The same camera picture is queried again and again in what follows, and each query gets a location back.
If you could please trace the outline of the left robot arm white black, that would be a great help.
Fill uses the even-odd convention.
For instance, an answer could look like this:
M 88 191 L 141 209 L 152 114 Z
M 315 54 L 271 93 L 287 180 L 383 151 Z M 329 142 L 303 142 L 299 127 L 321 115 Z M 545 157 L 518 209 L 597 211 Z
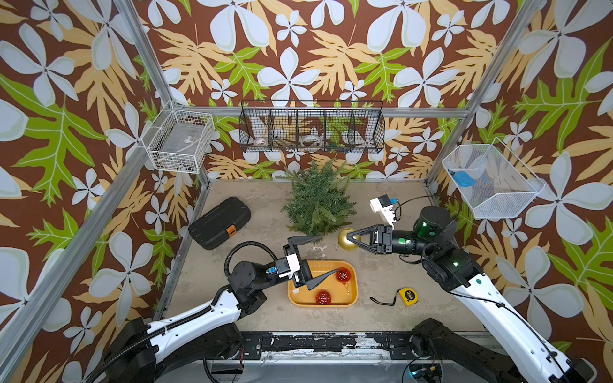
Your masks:
M 244 241 L 230 250 L 223 273 L 228 282 L 207 303 L 169 319 L 144 323 L 133 320 L 120 333 L 111 351 L 87 382 L 105 376 L 111 382 L 154 382 L 180 360 L 190 362 L 188 353 L 204 346 L 206 338 L 229 330 L 238 336 L 235 322 L 255 313 L 266 301 L 264 290 L 291 281 L 296 287 L 314 290 L 335 270 L 313 276 L 299 246 L 314 241 L 309 236 L 292 236 L 279 258 L 266 245 Z

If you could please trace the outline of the red ornament with gold cap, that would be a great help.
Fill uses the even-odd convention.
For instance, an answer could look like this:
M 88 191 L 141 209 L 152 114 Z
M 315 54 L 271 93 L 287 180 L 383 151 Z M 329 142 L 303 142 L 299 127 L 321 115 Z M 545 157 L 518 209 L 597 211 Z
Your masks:
M 335 273 L 335 278 L 338 282 L 343 284 L 348 283 L 351 280 L 351 271 L 345 267 L 340 267 Z

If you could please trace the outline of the red faceted ornament ball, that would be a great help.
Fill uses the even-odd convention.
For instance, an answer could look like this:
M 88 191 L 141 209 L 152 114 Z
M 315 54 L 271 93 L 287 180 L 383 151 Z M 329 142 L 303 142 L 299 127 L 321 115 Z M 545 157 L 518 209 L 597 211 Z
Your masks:
M 320 290 L 315 297 L 315 301 L 318 305 L 330 305 L 332 301 L 331 293 L 328 290 Z

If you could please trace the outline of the gold ornament ball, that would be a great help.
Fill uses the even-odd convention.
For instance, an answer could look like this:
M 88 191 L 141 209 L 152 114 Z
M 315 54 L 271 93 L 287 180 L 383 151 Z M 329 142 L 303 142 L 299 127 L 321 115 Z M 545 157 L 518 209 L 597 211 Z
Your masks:
M 338 245 L 346 251 L 353 251 L 359 248 L 357 244 L 354 244 L 347 238 L 351 232 L 354 232 L 353 228 L 343 228 L 338 234 Z

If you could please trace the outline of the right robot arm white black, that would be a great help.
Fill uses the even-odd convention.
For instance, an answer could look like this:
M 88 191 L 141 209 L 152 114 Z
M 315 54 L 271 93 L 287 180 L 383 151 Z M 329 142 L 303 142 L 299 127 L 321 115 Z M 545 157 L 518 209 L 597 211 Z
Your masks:
M 455 224 L 443 207 L 427 206 L 410 231 L 379 224 L 346 236 L 373 254 L 419 256 L 428 276 L 467 306 L 504 349 L 503 354 L 491 351 L 426 319 L 411 331 L 413 353 L 451 360 L 487 382 L 593 382 L 591 364 L 569 359 L 538 334 L 455 244 Z

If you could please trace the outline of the yellow plastic tray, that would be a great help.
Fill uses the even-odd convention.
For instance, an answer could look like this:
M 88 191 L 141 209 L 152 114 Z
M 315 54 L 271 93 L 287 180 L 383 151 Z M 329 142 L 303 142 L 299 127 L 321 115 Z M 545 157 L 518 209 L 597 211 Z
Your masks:
M 309 260 L 309 267 L 313 277 L 319 277 L 328 271 L 339 269 L 342 274 L 348 274 L 341 282 L 337 278 L 337 271 L 326 278 L 314 290 L 307 287 L 296 287 L 290 281 L 287 287 L 287 296 L 291 303 L 304 308 L 346 308 L 353 306 L 359 298 L 357 274 L 352 265 L 341 260 Z

